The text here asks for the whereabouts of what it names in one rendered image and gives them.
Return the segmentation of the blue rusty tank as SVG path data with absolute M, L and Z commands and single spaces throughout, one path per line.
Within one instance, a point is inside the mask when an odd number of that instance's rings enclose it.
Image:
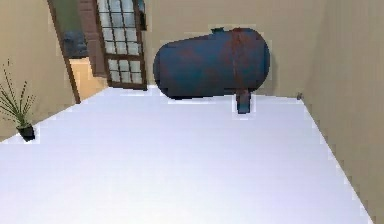
M 237 112 L 251 111 L 251 93 L 265 82 L 270 51 L 251 28 L 169 42 L 155 55 L 153 74 L 158 88 L 175 100 L 234 95 Z

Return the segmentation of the brown glass-paned door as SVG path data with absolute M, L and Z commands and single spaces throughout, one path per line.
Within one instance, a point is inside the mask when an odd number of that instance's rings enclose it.
M 77 0 L 94 77 L 109 87 L 147 90 L 144 0 Z

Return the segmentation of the dark blue sofa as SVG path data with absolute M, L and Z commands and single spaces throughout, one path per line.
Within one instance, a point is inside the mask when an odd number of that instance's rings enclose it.
M 66 31 L 63 37 L 64 52 L 70 59 L 88 56 L 84 34 L 81 31 Z

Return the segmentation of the green plant in black pot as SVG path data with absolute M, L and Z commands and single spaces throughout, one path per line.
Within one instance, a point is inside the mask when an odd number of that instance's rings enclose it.
M 5 84 L 0 83 L 0 113 L 4 115 L 4 120 L 12 121 L 16 125 L 16 130 L 25 142 L 30 142 L 36 138 L 33 124 L 29 119 L 36 96 L 27 93 L 27 81 L 23 82 L 20 91 L 16 90 L 11 73 L 8 71 L 11 65 L 10 59 L 2 64 Z

